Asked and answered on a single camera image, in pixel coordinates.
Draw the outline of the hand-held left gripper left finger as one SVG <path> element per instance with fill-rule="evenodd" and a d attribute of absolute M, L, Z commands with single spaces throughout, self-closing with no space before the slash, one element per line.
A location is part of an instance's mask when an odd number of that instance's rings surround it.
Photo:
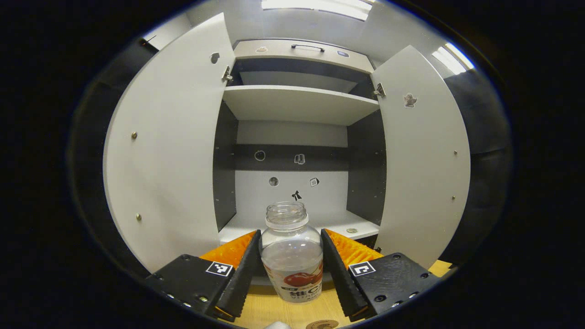
<path fill-rule="evenodd" d="M 234 322 L 261 265 L 260 241 L 255 230 L 200 257 L 182 254 L 149 275 L 146 285 L 190 312 Z"/>

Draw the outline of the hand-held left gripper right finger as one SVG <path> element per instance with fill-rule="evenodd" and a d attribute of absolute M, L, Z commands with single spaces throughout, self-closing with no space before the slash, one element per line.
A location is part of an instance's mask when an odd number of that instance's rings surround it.
<path fill-rule="evenodd" d="M 441 283 L 440 277 L 402 253 L 383 256 L 328 229 L 320 235 L 325 266 L 351 322 L 395 312 Z"/>

